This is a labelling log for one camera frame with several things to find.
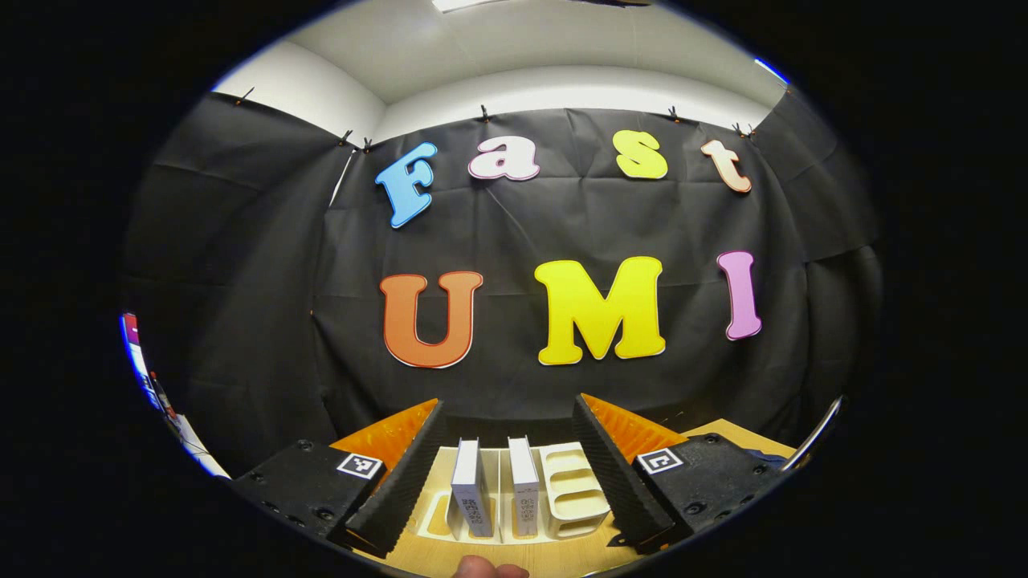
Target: person's finger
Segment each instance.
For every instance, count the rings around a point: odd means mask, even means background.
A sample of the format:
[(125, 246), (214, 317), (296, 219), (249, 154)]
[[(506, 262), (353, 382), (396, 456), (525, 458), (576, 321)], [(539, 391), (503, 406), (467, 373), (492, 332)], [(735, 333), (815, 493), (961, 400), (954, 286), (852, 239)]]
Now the person's finger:
[(528, 578), (528, 571), (520, 566), (504, 564), (497, 567), (498, 578)]
[(482, 556), (466, 555), (461, 558), (453, 578), (495, 578), (497, 569)]

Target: pink letter i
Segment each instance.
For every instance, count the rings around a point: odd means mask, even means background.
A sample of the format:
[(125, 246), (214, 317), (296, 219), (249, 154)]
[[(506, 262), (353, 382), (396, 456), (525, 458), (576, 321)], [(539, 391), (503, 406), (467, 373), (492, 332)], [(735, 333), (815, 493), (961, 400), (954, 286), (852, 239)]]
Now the pink letter i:
[(754, 280), (749, 266), (754, 256), (745, 251), (730, 251), (718, 255), (718, 266), (728, 277), (728, 296), (732, 302), (732, 323), (725, 334), (729, 340), (756, 335), (761, 330), (761, 318), (757, 317), (754, 301)]

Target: black fabric curtain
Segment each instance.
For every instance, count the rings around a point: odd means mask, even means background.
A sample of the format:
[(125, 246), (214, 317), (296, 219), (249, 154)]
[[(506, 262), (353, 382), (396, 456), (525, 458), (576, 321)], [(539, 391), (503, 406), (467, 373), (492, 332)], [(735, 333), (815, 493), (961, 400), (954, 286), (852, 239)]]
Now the black fabric curtain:
[[(139, 191), (125, 305), (173, 404), (235, 475), (305, 437), (331, 442), (439, 397), (453, 437), (573, 439), (587, 392), (685, 430), (719, 418), (796, 444), (868, 366), (881, 295), (868, 185), (795, 91), (751, 137), (616, 110), (540, 110), (469, 119), (375, 144), (367, 153), (262, 105), (209, 95)], [(645, 131), (668, 174), (626, 177), (613, 135)], [(476, 180), (480, 142), (537, 146), (527, 181)], [(735, 151), (752, 181), (730, 190), (700, 147)], [(375, 176), (423, 142), (431, 207), (390, 226)], [(338, 192), (333, 191), (338, 183)], [(754, 255), (763, 329), (730, 341), (726, 251)], [(605, 294), (621, 262), (659, 259), (658, 356), (544, 366), (545, 287), (535, 268), (582, 263)], [(446, 369), (400, 363), (382, 337), (381, 280), (428, 280), (417, 332), (446, 334), (441, 275), (474, 270), (474, 341)]]

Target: letter m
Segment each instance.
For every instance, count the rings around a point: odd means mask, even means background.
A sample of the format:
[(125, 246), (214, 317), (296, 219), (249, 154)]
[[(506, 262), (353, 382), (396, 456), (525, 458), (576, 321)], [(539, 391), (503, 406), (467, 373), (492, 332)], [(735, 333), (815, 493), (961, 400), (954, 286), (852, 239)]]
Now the letter m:
[(657, 319), (657, 277), (661, 270), (660, 261), (653, 257), (625, 259), (604, 299), (578, 261), (550, 261), (536, 267), (536, 279), (546, 286), (550, 327), (539, 362), (566, 365), (581, 361), (582, 348), (575, 345), (574, 326), (595, 359), (607, 356), (622, 323), (615, 355), (630, 359), (663, 353), (665, 344)]

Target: letter f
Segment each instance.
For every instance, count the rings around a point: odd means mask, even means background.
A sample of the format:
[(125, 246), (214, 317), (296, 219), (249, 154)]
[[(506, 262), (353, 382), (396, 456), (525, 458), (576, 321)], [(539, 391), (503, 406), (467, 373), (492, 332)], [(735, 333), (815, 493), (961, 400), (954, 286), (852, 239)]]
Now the letter f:
[(402, 227), (432, 204), (432, 195), (417, 192), (414, 184), (426, 187), (432, 184), (432, 167), (421, 159), (438, 150), (432, 143), (421, 143), (375, 177), (375, 184), (386, 187), (389, 201), (393, 204), (393, 218), (390, 219), (393, 228)]

